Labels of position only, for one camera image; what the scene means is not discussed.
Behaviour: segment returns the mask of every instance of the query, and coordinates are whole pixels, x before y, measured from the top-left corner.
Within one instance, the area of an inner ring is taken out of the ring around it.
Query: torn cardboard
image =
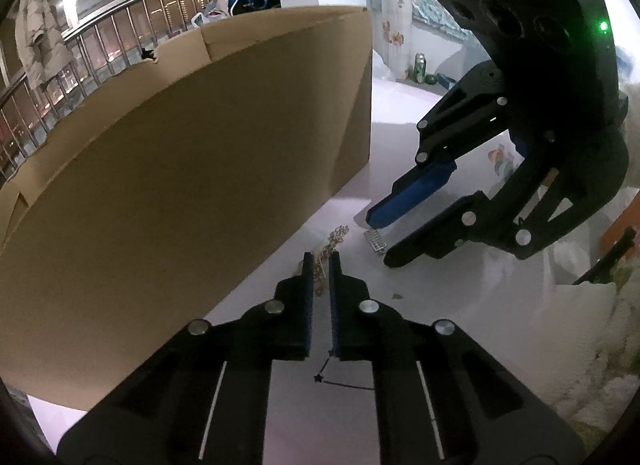
[[[370,34],[356,7],[212,23],[63,119],[0,189],[2,378],[89,409],[286,241],[368,160]]]

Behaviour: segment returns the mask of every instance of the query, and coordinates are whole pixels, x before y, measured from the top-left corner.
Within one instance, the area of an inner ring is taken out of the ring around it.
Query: blue gripper pad
[[[445,186],[458,168],[455,162],[434,165],[399,192],[393,192],[367,211],[367,223],[382,229],[407,214],[438,189]]]

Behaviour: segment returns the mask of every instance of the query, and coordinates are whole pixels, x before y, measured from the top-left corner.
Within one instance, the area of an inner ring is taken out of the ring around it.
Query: hanging jacket
[[[15,45],[32,88],[49,82],[74,59],[47,0],[19,0]]]

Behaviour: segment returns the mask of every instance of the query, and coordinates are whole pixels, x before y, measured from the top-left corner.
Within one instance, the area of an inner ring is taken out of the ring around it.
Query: table surface
[[[213,324],[239,318],[253,305],[271,299],[276,283],[296,271],[305,251],[322,246],[336,227],[350,232],[338,246],[344,273],[367,282],[372,298],[404,318],[431,323],[450,318],[491,352],[525,384],[530,382],[530,341],[537,312],[555,290],[549,251],[518,261],[511,254],[466,243],[441,260],[421,256],[403,268],[383,265],[363,236],[367,209],[386,196],[401,174],[414,166],[418,147],[415,124],[440,99],[411,86],[374,80],[370,162],[329,200],[206,318]],[[501,177],[488,153],[510,146],[507,134],[489,140],[458,160],[449,183],[381,234],[389,244],[423,224],[457,198],[481,189],[495,191]],[[577,232],[585,236],[590,231]],[[402,299],[394,299],[394,294]],[[379,463],[372,391],[314,382],[328,356],[331,320],[328,293],[314,301],[310,357],[303,363],[275,361],[271,379],[264,463],[327,465]],[[372,386],[369,363],[332,359],[326,380]],[[32,407],[52,447],[81,411],[31,397]]]

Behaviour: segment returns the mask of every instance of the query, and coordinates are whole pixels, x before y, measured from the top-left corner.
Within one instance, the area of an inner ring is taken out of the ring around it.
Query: balcony railing
[[[63,32],[75,60],[46,88],[31,88],[24,71],[0,96],[0,186],[42,145],[56,123],[110,76],[142,60],[190,28],[209,0],[115,0]]]

